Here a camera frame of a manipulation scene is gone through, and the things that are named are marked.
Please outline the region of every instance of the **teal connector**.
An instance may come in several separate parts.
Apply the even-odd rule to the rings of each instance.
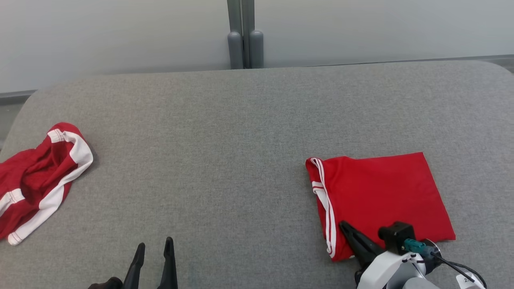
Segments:
[[[403,242],[403,245],[405,247],[405,251],[418,253],[423,258],[431,257],[430,254],[435,251],[434,247],[427,246],[425,243],[412,239],[406,239]]]

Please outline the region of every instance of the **gray table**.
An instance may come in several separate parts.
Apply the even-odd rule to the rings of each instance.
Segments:
[[[457,241],[444,256],[512,285],[514,77],[475,61],[116,75],[37,91],[0,160],[55,123],[95,162],[61,208],[16,247],[1,288],[87,288],[123,278],[146,243],[155,288],[166,236],[180,288],[353,288],[332,263],[304,162],[423,151]],[[457,289],[441,267],[429,280]]]

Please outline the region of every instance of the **white stripe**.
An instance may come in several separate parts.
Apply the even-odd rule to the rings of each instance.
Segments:
[[[20,189],[15,189],[10,192],[5,193],[5,195],[0,198],[0,216],[2,216],[7,208],[12,204],[16,204],[17,202],[24,200],[25,197],[22,194]]]
[[[320,159],[313,157],[310,159],[310,161],[318,168],[318,172],[320,174],[321,183],[312,182],[312,185],[315,186],[316,184],[316,187],[323,187],[323,189],[313,188],[313,191],[318,196],[320,202],[323,204],[323,208],[325,208],[325,235],[327,245],[326,251],[328,254],[330,254],[330,257],[333,258],[336,254],[337,231],[334,209],[326,190],[325,171],[323,170],[323,164]]]
[[[91,150],[84,139],[78,134],[68,131],[61,132],[60,130],[53,130],[48,132],[48,136],[52,142],[66,141],[74,144],[69,152],[69,156],[77,163],[78,167],[64,176],[57,186],[40,201],[39,211],[28,222],[9,234],[7,240],[11,245],[18,245],[57,211],[57,208],[63,201],[64,185],[80,176],[93,162]]]

